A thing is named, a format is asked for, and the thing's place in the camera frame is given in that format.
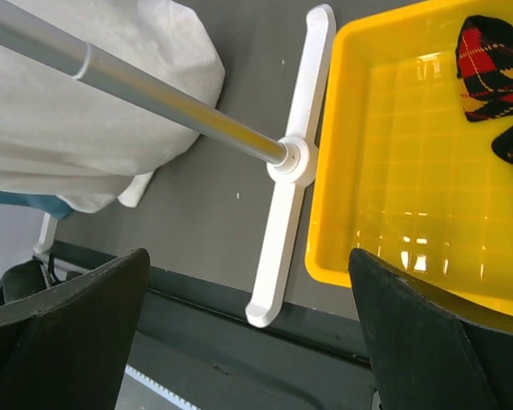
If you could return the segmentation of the white and green cloth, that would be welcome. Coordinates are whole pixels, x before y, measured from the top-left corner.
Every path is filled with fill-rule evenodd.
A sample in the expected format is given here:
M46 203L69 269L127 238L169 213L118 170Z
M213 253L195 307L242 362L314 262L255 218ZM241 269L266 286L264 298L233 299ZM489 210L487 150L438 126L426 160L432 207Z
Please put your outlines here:
M209 106L225 70L203 22L175 1L22 1L20 7ZM0 46L0 191L95 213L185 153L191 129Z

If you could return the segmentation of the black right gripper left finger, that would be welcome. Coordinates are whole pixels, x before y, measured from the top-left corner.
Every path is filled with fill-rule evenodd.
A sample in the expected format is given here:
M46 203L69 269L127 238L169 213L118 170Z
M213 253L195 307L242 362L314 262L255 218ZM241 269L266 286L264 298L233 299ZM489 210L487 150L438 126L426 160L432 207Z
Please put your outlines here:
M145 249L0 307L0 409L112 409L150 274Z

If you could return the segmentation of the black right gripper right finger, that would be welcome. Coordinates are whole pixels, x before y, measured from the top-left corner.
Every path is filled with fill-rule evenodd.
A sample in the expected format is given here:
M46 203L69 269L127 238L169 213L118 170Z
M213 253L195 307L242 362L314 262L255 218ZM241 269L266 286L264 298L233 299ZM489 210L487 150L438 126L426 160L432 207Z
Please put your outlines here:
M385 409L513 409L513 316L363 249L348 270Z

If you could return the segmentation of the red black argyle sock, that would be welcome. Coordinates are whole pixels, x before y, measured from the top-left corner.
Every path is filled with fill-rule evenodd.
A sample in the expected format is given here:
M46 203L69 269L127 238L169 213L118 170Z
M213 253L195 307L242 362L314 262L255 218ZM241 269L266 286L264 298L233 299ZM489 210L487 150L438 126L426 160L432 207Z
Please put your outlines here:
M463 113L469 122L513 115L513 26L472 15L463 22L455 49Z

